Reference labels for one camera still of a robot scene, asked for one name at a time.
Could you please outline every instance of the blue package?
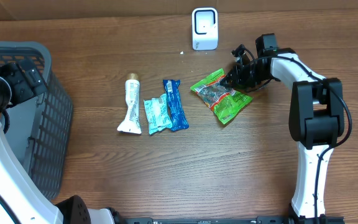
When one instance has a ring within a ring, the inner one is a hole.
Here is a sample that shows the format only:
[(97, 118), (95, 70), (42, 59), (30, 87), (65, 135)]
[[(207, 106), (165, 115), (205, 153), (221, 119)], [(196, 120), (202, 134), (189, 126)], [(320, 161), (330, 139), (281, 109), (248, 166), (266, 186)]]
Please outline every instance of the blue package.
[(178, 131), (182, 129), (188, 129), (189, 123), (187, 123), (185, 112), (181, 107), (180, 93), (178, 87), (180, 80), (163, 80), (165, 92), (167, 93), (167, 102), (171, 110), (172, 131)]

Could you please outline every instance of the gray plastic bin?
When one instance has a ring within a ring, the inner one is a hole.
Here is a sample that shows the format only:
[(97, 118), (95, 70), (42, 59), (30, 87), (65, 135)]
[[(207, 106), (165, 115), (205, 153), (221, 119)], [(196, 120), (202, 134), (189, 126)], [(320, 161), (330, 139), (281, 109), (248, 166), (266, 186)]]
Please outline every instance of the gray plastic bin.
[(60, 191), (73, 119), (73, 102), (52, 72), (52, 58), (36, 42), (0, 42), (0, 65), (32, 60), (48, 92), (7, 109), (6, 138), (30, 178), (49, 200)]

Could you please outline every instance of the green package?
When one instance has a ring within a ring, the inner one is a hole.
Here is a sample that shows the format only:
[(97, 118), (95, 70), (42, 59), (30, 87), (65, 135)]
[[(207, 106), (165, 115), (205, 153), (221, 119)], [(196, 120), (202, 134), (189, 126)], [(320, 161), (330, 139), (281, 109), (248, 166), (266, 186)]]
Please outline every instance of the green package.
[(226, 124), (238, 112), (252, 101), (252, 97), (240, 93), (233, 88), (219, 84), (225, 77), (223, 68), (208, 75), (190, 89), (204, 100), (207, 107), (214, 111), (218, 119)]

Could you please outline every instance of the light blue packet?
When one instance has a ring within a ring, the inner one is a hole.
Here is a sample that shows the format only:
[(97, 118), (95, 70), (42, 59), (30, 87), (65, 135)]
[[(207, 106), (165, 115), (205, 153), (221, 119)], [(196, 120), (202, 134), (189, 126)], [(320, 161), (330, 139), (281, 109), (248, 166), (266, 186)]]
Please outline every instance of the light blue packet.
[(144, 109), (149, 122), (150, 135), (165, 128), (172, 128), (172, 122), (168, 115), (166, 93), (162, 94), (158, 99), (144, 100)]

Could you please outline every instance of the wooden table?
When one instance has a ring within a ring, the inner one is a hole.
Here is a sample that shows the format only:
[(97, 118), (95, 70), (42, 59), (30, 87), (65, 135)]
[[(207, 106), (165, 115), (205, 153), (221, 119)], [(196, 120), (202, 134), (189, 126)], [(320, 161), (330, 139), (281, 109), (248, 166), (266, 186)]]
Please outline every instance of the wooden table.
[[(290, 91), (273, 82), (223, 126), (190, 86), (229, 71), (230, 51), (274, 32), (314, 71), (338, 77), (354, 130), (330, 160), (328, 215), (358, 223), (358, 10), (219, 15), (219, 47), (191, 48), (190, 16), (113, 17), (0, 22), (0, 40), (37, 41), (75, 104), (59, 202), (80, 195), (89, 208), (114, 207), (125, 217), (245, 218), (284, 215), (296, 184), (298, 152), (288, 131)], [(141, 100), (180, 79), (190, 128), (148, 135), (116, 131), (124, 119), (124, 82), (141, 78)]]

